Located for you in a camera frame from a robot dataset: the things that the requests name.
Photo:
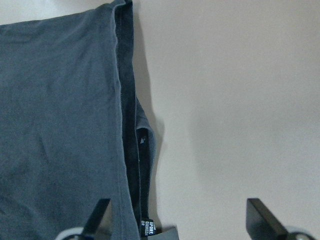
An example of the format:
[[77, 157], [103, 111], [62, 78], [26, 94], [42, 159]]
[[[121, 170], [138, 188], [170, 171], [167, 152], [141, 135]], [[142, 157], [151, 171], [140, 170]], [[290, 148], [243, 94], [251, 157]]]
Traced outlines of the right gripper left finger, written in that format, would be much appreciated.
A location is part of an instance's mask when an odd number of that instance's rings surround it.
[[112, 201], [109, 198], [100, 199], [81, 234], [81, 240], [110, 240], [113, 234]]

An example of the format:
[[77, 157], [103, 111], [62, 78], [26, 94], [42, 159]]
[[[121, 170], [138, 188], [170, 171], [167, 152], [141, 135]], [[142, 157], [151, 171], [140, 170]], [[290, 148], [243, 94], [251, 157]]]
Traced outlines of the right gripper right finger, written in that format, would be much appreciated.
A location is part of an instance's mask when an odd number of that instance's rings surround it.
[[246, 231], [252, 240], [285, 240], [287, 229], [259, 198], [246, 200]]

